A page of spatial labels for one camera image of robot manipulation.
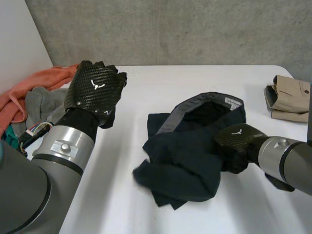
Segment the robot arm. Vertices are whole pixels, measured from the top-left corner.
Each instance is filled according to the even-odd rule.
[[[83,61],[65,98],[66,114],[29,161],[0,142],[0,233],[59,233],[96,141],[109,128],[126,74]]]
[[[226,128],[215,140],[224,157],[224,171],[237,174],[253,162],[276,188],[312,195],[312,101],[307,142],[266,136],[247,124]]]

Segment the metal bolt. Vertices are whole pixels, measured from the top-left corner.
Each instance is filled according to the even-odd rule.
[[[60,146],[60,150],[63,152],[63,153],[69,153],[70,152],[70,146],[66,143],[62,144]]]
[[[289,142],[287,141],[287,139],[281,139],[278,143],[280,146],[288,146],[289,145]]]

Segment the concrete wall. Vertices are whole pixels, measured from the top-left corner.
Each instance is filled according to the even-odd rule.
[[[312,80],[310,0],[26,0],[55,65],[270,64]]]

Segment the folded beige pants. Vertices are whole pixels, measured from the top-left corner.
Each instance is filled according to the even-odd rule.
[[[264,96],[273,109],[272,118],[308,122],[310,83],[277,75]]]

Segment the black garment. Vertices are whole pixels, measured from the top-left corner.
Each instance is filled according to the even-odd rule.
[[[223,128],[246,122],[243,101],[225,94],[203,93],[170,113],[149,114],[144,161],[135,180],[151,189],[158,206],[174,209],[187,201],[206,201],[216,194],[223,159],[213,137]]]

